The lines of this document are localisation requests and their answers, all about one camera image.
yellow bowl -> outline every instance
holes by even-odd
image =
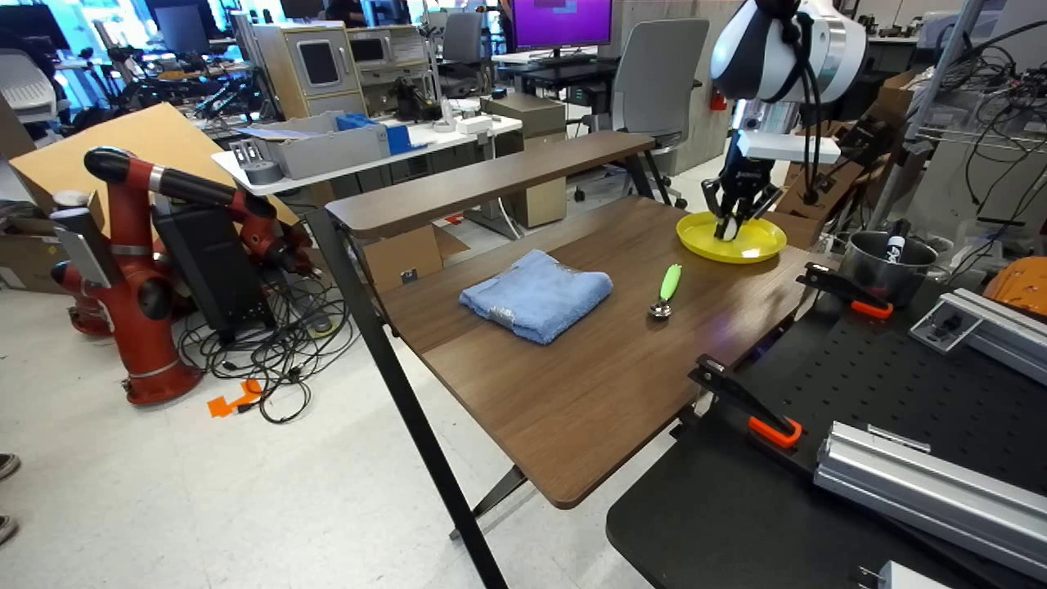
[[[716,240],[714,212],[676,219],[676,240],[695,256],[719,266],[758,266],[787,248],[787,231],[768,219],[748,219],[734,241],[724,241]]]

tangled wires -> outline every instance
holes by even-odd
[[[184,356],[216,380],[263,384],[254,402],[272,426],[294,423],[309,402],[309,380],[325,372],[358,344],[358,326],[335,283],[313,276],[267,272],[263,278],[276,326],[222,344],[205,324],[181,339]]]

white floor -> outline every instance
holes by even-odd
[[[700,204],[700,176],[710,170],[674,186]],[[479,585],[362,344],[313,380],[297,423],[214,423],[205,402],[233,384],[136,410],[115,344],[78,338],[66,307],[61,294],[0,290],[0,450],[22,459],[0,485],[0,512],[22,524],[0,545],[0,585]],[[411,354],[404,361],[479,500],[510,460]],[[493,511],[487,543],[510,585],[649,585],[610,545],[607,511],[668,445],[658,434],[577,511],[533,486]]]

folded towel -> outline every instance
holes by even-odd
[[[524,339],[551,344],[611,294],[607,272],[572,272],[546,253],[527,253],[507,272],[470,283],[459,300]]]

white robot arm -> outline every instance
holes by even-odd
[[[710,76],[728,99],[742,99],[745,114],[719,180],[705,183],[710,212],[719,219],[716,240],[734,240],[745,219],[776,204],[774,160],[812,163],[812,138],[790,133],[794,107],[837,102],[862,67],[863,47],[863,27],[841,16],[832,0],[745,0],[724,27]]]

